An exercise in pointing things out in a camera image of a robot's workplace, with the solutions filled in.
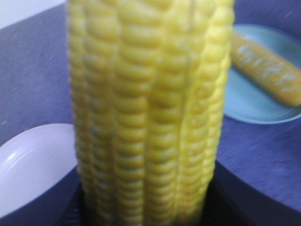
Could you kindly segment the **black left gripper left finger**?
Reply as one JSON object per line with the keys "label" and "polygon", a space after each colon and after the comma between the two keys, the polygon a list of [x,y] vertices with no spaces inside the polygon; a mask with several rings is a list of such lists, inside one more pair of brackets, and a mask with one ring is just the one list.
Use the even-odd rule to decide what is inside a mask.
{"label": "black left gripper left finger", "polygon": [[59,182],[28,204],[0,218],[2,226],[62,226],[81,194],[77,171],[72,169]]}

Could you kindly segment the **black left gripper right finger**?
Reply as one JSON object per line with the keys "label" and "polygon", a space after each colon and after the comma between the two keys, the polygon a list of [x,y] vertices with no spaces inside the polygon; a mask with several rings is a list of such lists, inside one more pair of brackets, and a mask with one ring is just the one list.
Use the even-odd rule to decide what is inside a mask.
{"label": "black left gripper right finger", "polygon": [[203,226],[299,226],[301,213],[252,188],[219,162],[209,185]]}

